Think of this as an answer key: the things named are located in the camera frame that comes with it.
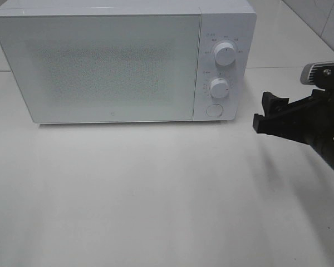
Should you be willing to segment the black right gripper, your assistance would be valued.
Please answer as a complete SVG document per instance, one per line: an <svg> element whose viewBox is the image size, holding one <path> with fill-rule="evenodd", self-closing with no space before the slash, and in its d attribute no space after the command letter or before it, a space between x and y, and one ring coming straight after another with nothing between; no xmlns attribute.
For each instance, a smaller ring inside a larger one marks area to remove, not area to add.
<svg viewBox="0 0 334 267"><path fill-rule="evenodd" d="M253 117L256 133L312 147L334 147L334 90L313 90L295 102L264 92L262 107L264 115Z"/></svg>

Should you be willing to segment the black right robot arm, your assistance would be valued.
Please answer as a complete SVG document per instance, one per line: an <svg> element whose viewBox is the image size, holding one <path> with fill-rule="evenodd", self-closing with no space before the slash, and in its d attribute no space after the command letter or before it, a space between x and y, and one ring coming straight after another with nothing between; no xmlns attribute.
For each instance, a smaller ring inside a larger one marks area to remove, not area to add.
<svg viewBox="0 0 334 267"><path fill-rule="evenodd" d="M309 145L334 171L334 91L314 89L292 103L264 92L262 107L264 115L253 117L256 133Z"/></svg>

